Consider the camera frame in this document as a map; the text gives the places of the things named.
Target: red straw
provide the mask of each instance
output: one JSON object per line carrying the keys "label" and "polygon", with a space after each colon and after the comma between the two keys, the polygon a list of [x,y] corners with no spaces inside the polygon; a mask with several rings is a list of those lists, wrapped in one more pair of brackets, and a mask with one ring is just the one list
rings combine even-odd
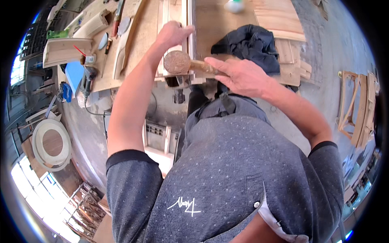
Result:
{"label": "red straw", "polygon": [[83,56],[86,57],[86,55],[85,55],[80,49],[78,49],[77,46],[75,46],[75,45],[73,45],[73,46],[74,46],[74,48],[76,48],[79,52],[81,52],[81,54],[82,54]]}

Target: screwdriver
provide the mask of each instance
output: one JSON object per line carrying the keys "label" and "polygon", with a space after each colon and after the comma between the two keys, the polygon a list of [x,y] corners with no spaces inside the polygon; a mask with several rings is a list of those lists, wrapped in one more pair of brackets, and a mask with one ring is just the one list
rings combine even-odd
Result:
{"label": "screwdriver", "polygon": [[104,74],[105,61],[107,60],[107,55],[108,55],[108,51],[109,51],[109,47],[110,47],[111,43],[112,43],[112,39],[108,38],[107,46],[105,47],[105,52],[104,52],[105,56],[104,56],[103,70],[101,72],[101,77],[103,77],[103,74]]}

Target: gray polo shirt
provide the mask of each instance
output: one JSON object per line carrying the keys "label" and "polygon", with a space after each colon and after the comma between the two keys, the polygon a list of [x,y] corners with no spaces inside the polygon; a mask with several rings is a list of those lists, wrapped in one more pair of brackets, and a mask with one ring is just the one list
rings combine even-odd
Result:
{"label": "gray polo shirt", "polygon": [[342,215],[337,146],[308,157],[247,99],[236,113],[213,101],[188,117],[181,158],[163,180],[144,152],[107,160],[107,198],[116,242],[228,242],[259,213],[289,242],[325,242]]}

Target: hammer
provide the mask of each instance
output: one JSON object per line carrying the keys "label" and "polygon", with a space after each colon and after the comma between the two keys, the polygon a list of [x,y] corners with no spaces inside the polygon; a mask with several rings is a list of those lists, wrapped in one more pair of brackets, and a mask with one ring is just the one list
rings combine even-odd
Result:
{"label": "hammer", "polygon": [[206,62],[191,60],[189,55],[182,51],[169,52],[163,60],[163,66],[166,71],[172,74],[187,74],[189,70],[194,70],[215,75],[228,76]]}

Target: green plastic object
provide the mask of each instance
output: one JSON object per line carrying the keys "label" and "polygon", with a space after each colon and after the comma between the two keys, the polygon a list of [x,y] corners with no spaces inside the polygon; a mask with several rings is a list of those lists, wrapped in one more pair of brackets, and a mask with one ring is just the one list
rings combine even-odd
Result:
{"label": "green plastic object", "polygon": [[54,38],[67,38],[69,30],[49,30],[46,34],[46,40]]}

